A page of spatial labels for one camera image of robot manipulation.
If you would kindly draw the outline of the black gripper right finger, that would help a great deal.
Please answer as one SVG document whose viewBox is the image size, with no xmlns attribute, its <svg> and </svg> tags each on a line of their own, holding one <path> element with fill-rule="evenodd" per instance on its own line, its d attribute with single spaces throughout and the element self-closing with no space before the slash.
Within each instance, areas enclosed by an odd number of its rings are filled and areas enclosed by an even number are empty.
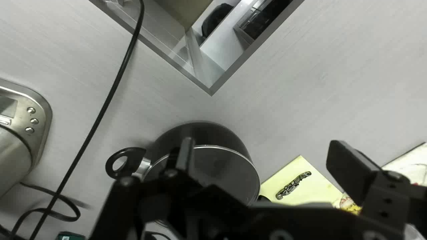
<svg viewBox="0 0 427 240">
<path fill-rule="evenodd" d="M 325 167 L 343 191 L 361 206 L 380 167 L 343 141 L 331 141 Z"/>
</svg>

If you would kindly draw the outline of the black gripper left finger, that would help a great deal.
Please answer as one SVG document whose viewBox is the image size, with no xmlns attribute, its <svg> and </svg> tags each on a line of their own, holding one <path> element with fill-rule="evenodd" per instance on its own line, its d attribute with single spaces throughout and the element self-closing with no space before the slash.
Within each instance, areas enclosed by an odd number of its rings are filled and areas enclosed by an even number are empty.
<svg viewBox="0 0 427 240">
<path fill-rule="evenodd" d="M 179 149 L 169 153 L 164 177 L 167 179 L 188 178 L 193 161 L 195 141 L 184 138 Z"/>
</svg>

